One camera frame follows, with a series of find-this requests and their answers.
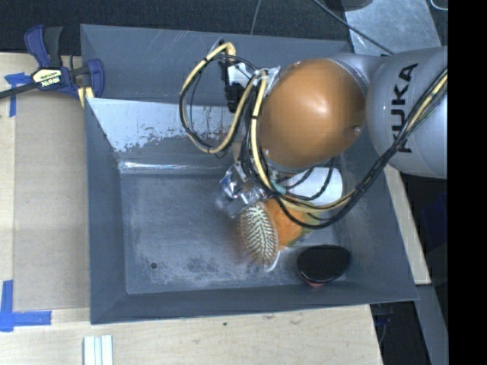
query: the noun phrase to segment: black cable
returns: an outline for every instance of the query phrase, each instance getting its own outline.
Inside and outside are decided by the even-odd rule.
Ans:
[[[201,81],[201,77],[202,77],[202,75],[199,75],[198,79],[196,80],[196,83],[193,85],[193,92],[191,93],[191,99],[189,101],[189,123],[190,123],[193,131],[195,129],[195,126],[193,123],[193,101],[194,101],[194,97],[195,97],[196,88],[198,87],[198,84]]]
[[[325,182],[321,186],[320,190],[317,193],[315,193],[314,195],[308,197],[308,196],[302,196],[302,195],[295,195],[294,193],[291,193],[291,192],[287,192],[287,195],[291,196],[292,198],[298,198],[299,200],[304,200],[306,202],[311,202],[315,198],[319,198],[328,188],[329,182],[332,179],[333,170],[335,169],[335,164],[336,164],[336,157],[332,158],[332,160],[329,162],[328,174],[326,175]]]
[[[343,19],[341,19],[340,16],[336,15],[334,12],[332,12],[328,7],[326,7],[324,4],[320,3],[318,0],[311,0],[311,1],[313,3],[315,3],[316,5],[318,5],[321,9],[323,9],[328,15],[330,15],[331,17],[333,17],[335,20],[339,21],[344,26],[347,26],[347,28],[350,29],[350,30],[352,30],[354,33],[356,33],[356,34],[360,35],[361,37],[365,38],[370,43],[373,43],[375,46],[379,47],[383,51],[388,52],[391,55],[394,54],[394,52],[391,51],[391,50],[389,50],[387,47],[381,45],[379,42],[373,40],[369,36],[367,36],[364,33],[362,33],[360,30],[357,30],[355,27],[353,27],[350,24],[348,24],[346,21],[344,21]]]

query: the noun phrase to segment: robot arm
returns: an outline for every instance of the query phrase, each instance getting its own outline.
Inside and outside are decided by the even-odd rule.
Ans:
[[[248,67],[234,52],[220,46],[196,70],[213,59],[224,60],[228,69],[242,62]],[[198,72],[186,80],[180,102],[181,121],[197,147],[209,154],[231,147],[234,165],[221,180],[220,203],[230,216],[240,214],[244,242],[265,265],[304,229],[343,217],[388,162],[405,173],[446,178],[447,48],[390,57],[340,54],[296,62],[277,80],[272,73],[250,68],[235,75],[243,90],[234,123],[216,147],[186,122],[184,94]],[[379,158],[344,194],[336,158],[365,129]],[[332,216],[323,218],[325,212]]]

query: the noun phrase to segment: gray tray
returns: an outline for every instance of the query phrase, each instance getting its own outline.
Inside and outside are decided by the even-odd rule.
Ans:
[[[219,37],[255,65],[326,57],[344,43],[121,27],[81,27],[83,58],[103,62],[107,86],[85,106],[91,322],[121,322],[386,303],[417,298],[387,184],[380,176],[338,223],[287,249],[271,272],[245,253],[216,203],[230,156],[193,147],[179,124],[178,91]],[[196,128],[208,139],[230,122],[216,66],[199,85]],[[342,155],[353,187],[377,154],[367,132]],[[295,261],[302,248],[352,252],[338,280],[311,288]]]

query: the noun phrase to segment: yellow cable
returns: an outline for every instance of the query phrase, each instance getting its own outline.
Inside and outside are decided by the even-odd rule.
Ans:
[[[257,168],[257,173],[260,176],[260,179],[264,182],[267,188],[273,189],[271,187],[271,183],[269,178],[264,171],[262,161],[260,160],[259,154],[259,145],[257,144],[257,119],[259,118],[260,107],[262,106],[262,99],[264,97],[264,92],[266,91],[267,85],[267,74],[262,71],[262,83],[259,86],[259,93],[257,94],[256,104],[253,108],[252,112],[252,119],[250,120],[250,150],[253,155],[253,159],[255,160],[255,165]]]
[[[236,54],[235,46],[232,43],[230,43],[230,42],[223,43],[219,47],[217,47],[214,50],[212,50],[204,59],[202,59],[196,65],[196,67],[191,71],[191,73],[189,73],[188,77],[184,81],[184,84],[183,84],[183,87],[182,87],[180,93],[182,94],[186,90],[186,88],[193,81],[194,77],[201,71],[201,69],[203,69],[209,63],[209,61],[212,60],[212,58],[214,58],[217,54],[219,54],[220,52],[223,52],[223,51],[225,51],[226,54],[229,55],[229,56],[235,56],[235,54]],[[240,99],[240,102],[238,103],[237,110],[235,111],[235,117],[233,118],[233,121],[231,123],[231,127],[230,127],[230,130],[229,130],[229,133],[225,137],[225,140],[223,140],[223,142],[219,146],[217,146],[216,148],[207,148],[205,146],[202,146],[199,142],[196,141],[196,139],[194,139],[194,137],[192,137],[191,135],[189,135],[189,138],[191,139],[191,141],[193,142],[193,144],[199,150],[204,151],[204,152],[206,152],[208,154],[217,154],[217,153],[219,153],[220,151],[222,151],[224,149],[224,147],[231,140],[231,137],[232,137],[232,135],[234,133],[234,130],[237,127],[238,119],[240,118],[240,114],[242,113],[242,110],[244,109],[245,101],[246,101],[246,99],[249,96],[249,92],[250,92],[250,89],[251,88],[252,88],[251,83],[249,85],[247,85],[247,87],[245,88],[245,91],[243,93],[243,96]],[[185,111],[184,99],[183,99],[183,106],[182,106],[182,117],[183,117],[184,123],[186,125],[188,125],[188,121],[187,121],[187,117],[186,117],[186,111]]]

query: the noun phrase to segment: table surface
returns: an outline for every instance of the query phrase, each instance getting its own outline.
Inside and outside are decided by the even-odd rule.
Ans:
[[[3,80],[6,74],[30,73],[35,68],[36,62],[29,55],[0,53],[0,90],[9,88]],[[42,96],[47,101],[52,95]],[[39,98],[26,96],[22,101]],[[9,99],[0,100],[0,281],[11,280],[14,261],[23,261],[20,253],[14,255],[15,118],[8,117],[8,104]],[[415,283],[430,284],[399,172],[388,167],[385,174]],[[0,333],[0,364],[82,363],[82,342],[87,335],[113,336],[116,365],[382,364],[367,305],[114,325],[91,325],[86,307],[54,309],[50,326],[21,327],[12,333]]]

